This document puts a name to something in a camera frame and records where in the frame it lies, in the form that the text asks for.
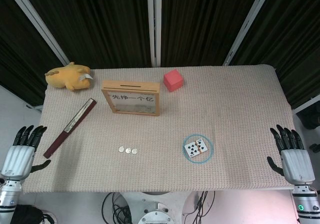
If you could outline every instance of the blue ring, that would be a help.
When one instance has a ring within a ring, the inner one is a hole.
[[[185,151],[185,145],[186,145],[187,140],[188,140],[189,138],[193,137],[193,136],[202,137],[202,138],[206,139],[206,140],[210,143],[210,147],[211,147],[211,148],[210,148],[210,155],[209,155],[208,158],[205,159],[204,161],[199,161],[199,162],[197,162],[197,161],[191,160],[191,158],[188,156],[188,154],[187,154],[186,151]],[[209,140],[209,138],[207,138],[207,137],[204,136],[204,135],[201,135],[201,134],[191,134],[190,136],[188,136],[188,137],[185,138],[185,140],[184,140],[184,142],[183,142],[183,144],[182,144],[182,152],[183,152],[184,156],[185,156],[190,162],[196,163],[196,164],[203,164],[203,163],[206,163],[207,161],[209,161],[209,160],[211,159],[211,157],[213,156],[213,154],[214,154],[214,145],[213,145],[213,143]]]

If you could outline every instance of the dark fabric backdrop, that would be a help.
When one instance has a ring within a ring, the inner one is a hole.
[[[44,73],[61,63],[14,0],[0,4],[0,85],[30,105],[42,105]]]
[[[70,61],[150,67],[148,0],[30,0]]]
[[[162,0],[161,67],[222,65],[254,0]]]
[[[232,65],[269,64],[292,108],[320,93],[320,0],[266,0]]]

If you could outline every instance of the table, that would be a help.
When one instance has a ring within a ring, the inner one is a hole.
[[[157,192],[290,188],[267,156],[280,157],[270,127],[294,128],[291,107],[271,66],[180,67],[182,88],[168,92],[172,68],[96,69],[88,90],[48,87],[40,124],[48,126],[34,165],[89,99],[97,105],[51,157],[30,174],[25,192]],[[112,113],[103,80],[161,82],[160,116]],[[182,153],[185,137],[213,141],[210,161],[199,165]],[[118,151],[137,148],[136,155]]]

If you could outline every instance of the plush toy tag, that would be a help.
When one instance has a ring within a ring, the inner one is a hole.
[[[90,76],[90,74],[85,73],[84,75],[81,75],[81,76],[79,77],[79,81],[84,80],[85,78],[93,79],[93,78]]]

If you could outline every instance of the wooden picture frame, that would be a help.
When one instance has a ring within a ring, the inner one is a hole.
[[[160,83],[104,80],[101,90],[114,113],[160,115]]]

